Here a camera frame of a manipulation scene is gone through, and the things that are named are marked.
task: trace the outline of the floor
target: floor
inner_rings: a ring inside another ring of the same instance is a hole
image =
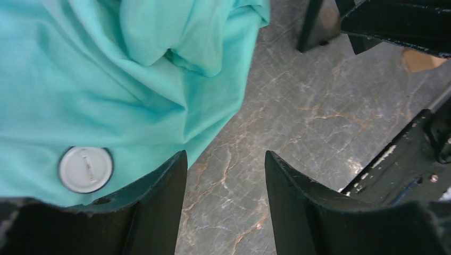
[[[451,80],[451,61],[410,73],[402,49],[354,55],[342,35],[294,50],[305,4],[273,0],[241,111],[188,173],[176,254],[276,254],[264,155],[339,190]]]

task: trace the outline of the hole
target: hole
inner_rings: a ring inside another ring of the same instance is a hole
[[[328,41],[321,41],[318,43],[319,46],[326,46],[327,44],[329,44]]]
[[[91,205],[98,206],[98,205],[104,205],[104,204],[109,203],[109,202],[111,202],[110,198],[99,198],[97,200],[94,200],[91,203]]]

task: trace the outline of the white button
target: white button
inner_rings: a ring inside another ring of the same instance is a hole
[[[108,151],[94,147],[72,147],[60,162],[60,179],[69,190],[91,193],[102,188],[113,173]]]

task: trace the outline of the marble floor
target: marble floor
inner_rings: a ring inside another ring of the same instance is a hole
[[[451,61],[410,73],[402,49],[354,55],[341,35],[294,50],[305,5],[273,0],[241,111],[188,173],[176,254],[276,254],[264,154],[338,190],[444,91]]]

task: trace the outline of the black plastic part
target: black plastic part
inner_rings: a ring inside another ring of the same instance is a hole
[[[434,120],[430,110],[421,111],[342,193],[380,206],[438,200],[451,186],[451,165],[436,162],[425,135]]]
[[[349,35],[382,40],[449,58],[450,24],[450,1],[365,0],[342,15],[341,30]]]
[[[24,206],[7,232],[0,254],[172,255],[186,177],[183,151],[150,174],[84,208],[96,214],[70,212],[82,206],[68,211],[41,203]],[[98,213],[112,209],[115,211]]]
[[[271,151],[265,173],[278,255],[450,254],[449,203],[378,208],[328,189]]]
[[[335,0],[335,2],[337,3],[337,8],[341,17],[345,16],[355,7],[354,0]],[[365,52],[381,43],[380,40],[369,39],[367,37],[348,35],[348,38],[355,55]]]

